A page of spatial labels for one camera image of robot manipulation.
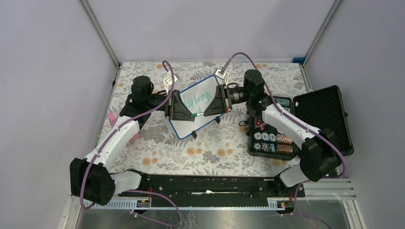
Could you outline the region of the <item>pink metronome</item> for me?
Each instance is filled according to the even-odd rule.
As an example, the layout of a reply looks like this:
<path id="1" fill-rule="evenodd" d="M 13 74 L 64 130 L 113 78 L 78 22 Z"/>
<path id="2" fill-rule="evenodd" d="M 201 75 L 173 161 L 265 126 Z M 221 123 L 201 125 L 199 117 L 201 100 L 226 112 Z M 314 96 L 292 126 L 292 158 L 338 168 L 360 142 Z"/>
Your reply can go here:
<path id="1" fill-rule="evenodd" d="M 110 122 L 110 126 L 111 128 L 115 128 L 118 127 L 119 125 L 121 125 L 123 122 L 126 121 L 126 118 L 128 117 L 120 117 L 120 116 L 116 116 L 113 112 L 109 112 L 107 114 L 107 119 Z M 129 141 L 127 142 L 127 145 L 131 144 L 132 142 L 134 142 L 135 140 L 139 139 L 141 137 L 140 132 L 138 131 L 137 133 L 135 133 L 131 139 L 129 139 Z"/>

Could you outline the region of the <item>blue framed whiteboard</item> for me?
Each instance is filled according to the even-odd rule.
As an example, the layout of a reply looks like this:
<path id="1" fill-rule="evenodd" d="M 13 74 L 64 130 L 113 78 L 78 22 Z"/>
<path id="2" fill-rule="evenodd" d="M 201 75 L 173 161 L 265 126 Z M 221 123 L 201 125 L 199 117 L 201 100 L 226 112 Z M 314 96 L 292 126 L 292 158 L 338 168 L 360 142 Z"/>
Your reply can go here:
<path id="1" fill-rule="evenodd" d="M 180 92 L 181 100 L 191 113 L 203 113 L 213 100 L 216 87 L 219 85 L 215 75 L 204 78 Z M 216 116 L 197 116 L 193 122 L 170 120 L 174 133 L 179 139 L 184 139 L 195 131 L 205 127 L 215 120 Z"/>

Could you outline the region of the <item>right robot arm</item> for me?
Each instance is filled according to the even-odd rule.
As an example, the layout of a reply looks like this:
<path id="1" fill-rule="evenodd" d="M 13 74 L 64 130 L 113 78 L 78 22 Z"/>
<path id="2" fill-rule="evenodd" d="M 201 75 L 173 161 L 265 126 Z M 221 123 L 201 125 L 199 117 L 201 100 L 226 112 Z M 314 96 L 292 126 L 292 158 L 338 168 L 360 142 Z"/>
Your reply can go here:
<path id="1" fill-rule="evenodd" d="M 251 69 L 244 74 L 243 87 L 216 87 L 213 100 L 204 116 L 220 115 L 231 111 L 234 104 L 246 103 L 248 113 L 276 128 L 301 151 L 300 162 L 276 176 L 275 193 L 285 197 L 293 186 L 307 181 L 317 182 L 340 165 L 345 166 L 344 156 L 337 148 L 337 136 L 329 128 L 311 126 L 277 104 L 260 71 Z"/>

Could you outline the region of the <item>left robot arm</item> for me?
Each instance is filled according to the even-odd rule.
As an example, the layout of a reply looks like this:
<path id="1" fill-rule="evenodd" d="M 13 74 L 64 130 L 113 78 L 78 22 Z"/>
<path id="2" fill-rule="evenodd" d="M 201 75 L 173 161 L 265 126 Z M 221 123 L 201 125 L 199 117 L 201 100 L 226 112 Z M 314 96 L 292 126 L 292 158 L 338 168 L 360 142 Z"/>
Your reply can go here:
<path id="1" fill-rule="evenodd" d="M 136 196 L 146 194 L 148 184 L 140 172 L 128 170 L 111 174 L 109 170 L 119 153 L 140 132 L 154 111 L 163 111 L 171 120 L 175 120 L 177 114 L 181 121 L 195 120 L 195 115 L 180 100 L 180 92 L 174 88 L 177 80 L 176 74 L 168 73 L 164 79 L 166 93 L 160 94 L 153 92 L 153 83 L 149 77 L 136 77 L 131 94 L 102 143 L 83 159 L 72 160 L 69 166 L 71 193 L 79 198 L 82 209 L 90 209 L 95 204 L 104 206 L 113 196 L 130 190 Z"/>

